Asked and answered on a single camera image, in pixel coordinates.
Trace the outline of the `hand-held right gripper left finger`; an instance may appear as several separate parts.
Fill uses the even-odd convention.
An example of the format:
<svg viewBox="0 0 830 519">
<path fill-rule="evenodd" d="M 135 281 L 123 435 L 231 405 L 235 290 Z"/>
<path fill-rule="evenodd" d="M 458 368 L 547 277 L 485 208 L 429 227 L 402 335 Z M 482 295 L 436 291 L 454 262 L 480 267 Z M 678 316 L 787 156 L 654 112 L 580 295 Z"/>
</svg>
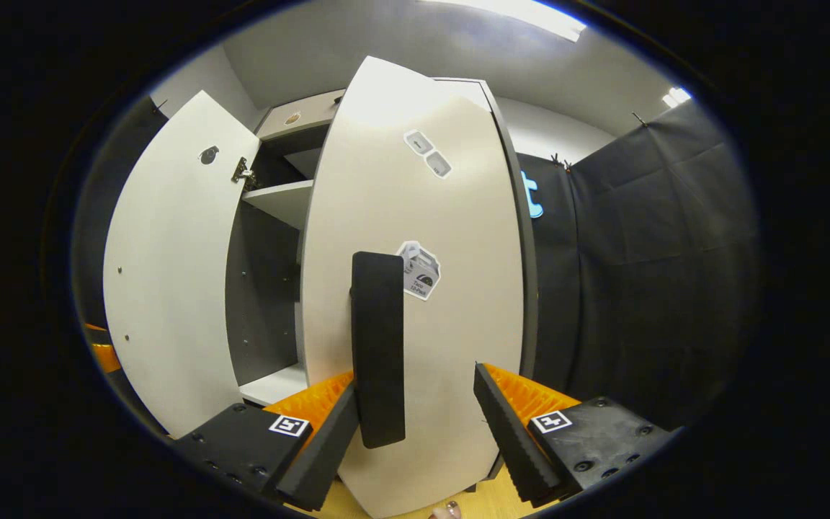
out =
<svg viewBox="0 0 830 519">
<path fill-rule="evenodd" d="M 347 371 L 266 407 L 232 404 L 171 446 L 238 492 L 320 510 L 358 427 L 354 374 Z"/>
</svg>

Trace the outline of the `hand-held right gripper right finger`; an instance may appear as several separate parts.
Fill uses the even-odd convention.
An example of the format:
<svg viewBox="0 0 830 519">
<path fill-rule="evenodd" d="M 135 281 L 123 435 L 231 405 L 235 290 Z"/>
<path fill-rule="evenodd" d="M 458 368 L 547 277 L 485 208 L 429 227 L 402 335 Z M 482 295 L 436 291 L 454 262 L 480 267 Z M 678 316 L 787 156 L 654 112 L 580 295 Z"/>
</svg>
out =
<svg viewBox="0 0 830 519">
<path fill-rule="evenodd" d="M 675 437 L 608 397 L 579 401 L 488 363 L 475 365 L 473 392 L 519 498 L 536 508 L 604 486 Z"/>
</svg>

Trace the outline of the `white cabinet door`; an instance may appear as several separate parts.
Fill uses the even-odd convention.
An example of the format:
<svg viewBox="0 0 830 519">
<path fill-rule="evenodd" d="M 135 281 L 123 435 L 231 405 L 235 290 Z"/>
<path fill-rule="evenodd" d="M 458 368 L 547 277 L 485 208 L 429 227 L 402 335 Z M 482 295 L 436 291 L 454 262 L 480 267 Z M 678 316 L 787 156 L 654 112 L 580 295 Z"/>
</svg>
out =
<svg viewBox="0 0 830 519">
<path fill-rule="evenodd" d="M 526 283 L 510 156 L 490 108 L 373 56 L 327 132 L 300 262 L 308 380 L 352 368 L 355 252 L 416 241 L 440 263 L 427 298 L 403 296 L 406 437 L 367 449 L 356 435 L 337 472 L 373 519 L 463 492 L 498 456 L 473 374 L 477 362 L 521 366 Z"/>
<path fill-rule="evenodd" d="M 172 437 L 240 401 L 226 328 L 228 245 L 259 141 L 207 92 L 152 138 L 107 234 L 103 302 L 135 393 Z"/>
</svg>

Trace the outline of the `black door handle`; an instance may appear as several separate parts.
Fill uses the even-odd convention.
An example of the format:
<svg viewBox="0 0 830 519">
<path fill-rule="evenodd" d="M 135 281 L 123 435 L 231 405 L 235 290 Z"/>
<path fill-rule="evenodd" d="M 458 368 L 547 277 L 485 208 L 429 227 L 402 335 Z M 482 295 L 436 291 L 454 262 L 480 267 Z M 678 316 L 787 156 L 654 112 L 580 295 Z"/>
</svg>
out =
<svg viewBox="0 0 830 519">
<path fill-rule="evenodd" d="M 352 255 L 352 364 L 366 449 L 405 440 L 404 262 L 371 251 Z"/>
</svg>

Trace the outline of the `grey white cabinet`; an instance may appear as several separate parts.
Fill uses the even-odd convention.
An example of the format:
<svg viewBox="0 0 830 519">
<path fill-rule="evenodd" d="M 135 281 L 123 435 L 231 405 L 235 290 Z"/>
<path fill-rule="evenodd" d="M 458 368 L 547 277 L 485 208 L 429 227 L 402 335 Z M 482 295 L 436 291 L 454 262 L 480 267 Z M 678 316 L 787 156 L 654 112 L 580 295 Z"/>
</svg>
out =
<svg viewBox="0 0 830 519">
<path fill-rule="evenodd" d="M 533 262 L 526 259 L 524 240 L 528 225 L 522 200 L 521 175 L 513 145 L 500 111 L 482 80 L 438 79 L 493 112 L 501 139 L 510 150 L 514 194 L 520 219 L 520 234 L 526 283 L 525 335 L 521 366 L 532 361 L 524 349 L 533 343 L 527 328 L 527 299 Z M 313 180 L 325 145 L 329 125 L 261 141 L 251 164 L 262 188 Z M 228 245 L 226 275 L 226 328 L 228 347 L 241 401 L 266 407 L 306 390 L 317 382 L 308 380 L 303 360 L 303 323 L 300 292 L 304 229 L 297 230 L 263 211 L 240 201 Z M 409 241 L 395 254 L 403 260 L 404 295 L 425 299 L 440 280 L 440 263 L 416 241 Z"/>
</svg>

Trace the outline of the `white cabinet shelf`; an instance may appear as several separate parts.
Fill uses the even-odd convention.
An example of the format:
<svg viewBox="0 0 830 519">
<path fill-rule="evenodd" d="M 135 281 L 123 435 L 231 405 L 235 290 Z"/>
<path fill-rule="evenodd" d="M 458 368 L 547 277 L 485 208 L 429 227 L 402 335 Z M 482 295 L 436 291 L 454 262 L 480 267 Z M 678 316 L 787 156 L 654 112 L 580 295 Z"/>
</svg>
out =
<svg viewBox="0 0 830 519">
<path fill-rule="evenodd" d="M 303 230 L 307 221 L 314 181 L 291 182 L 244 192 L 241 200 L 287 226 Z"/>
</svg>

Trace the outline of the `black backdrop cloth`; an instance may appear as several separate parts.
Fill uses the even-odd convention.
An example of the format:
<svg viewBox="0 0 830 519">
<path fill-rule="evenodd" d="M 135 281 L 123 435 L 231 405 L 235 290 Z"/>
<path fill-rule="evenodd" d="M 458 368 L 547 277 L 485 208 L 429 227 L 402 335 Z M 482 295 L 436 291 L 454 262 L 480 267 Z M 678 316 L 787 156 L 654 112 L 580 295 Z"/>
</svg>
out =
<svg viewBox="0 0 830 519">
<path fill-rule="evenodd" d="M 151 96 L 130 105 L 86 165 L 71 242 L 71 287 L 83 323 L 107 328 L 104 253 L 112 214 L 132 168 L 168 121 Z"/>
<path fill-rule="evenodd" d="M 757 322 L 760 231 L 731 134 L 691 99 L 570 167 L 518 164 L 543 207 L 533 380 L 694 424 Z"/>
</svg>

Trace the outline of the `long ceiling light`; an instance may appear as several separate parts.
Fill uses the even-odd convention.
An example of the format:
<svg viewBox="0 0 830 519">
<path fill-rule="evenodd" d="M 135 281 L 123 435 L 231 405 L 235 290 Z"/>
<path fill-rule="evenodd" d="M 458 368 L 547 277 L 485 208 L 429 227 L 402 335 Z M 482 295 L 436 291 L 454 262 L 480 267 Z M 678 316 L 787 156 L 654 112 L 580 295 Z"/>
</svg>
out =
<svg viewBox="0 0 830 519">
<path fill-rule="evenodd" d="M 587 28 L 586 23 L 579 19 L 537 0 L 419 0 L 419 2 L 451 4 L 451 6 L 464 7 L 464 9 L 500 14 L 507 19 L 521 21 L 573 43 L 579 41 Z"/>
</svg>

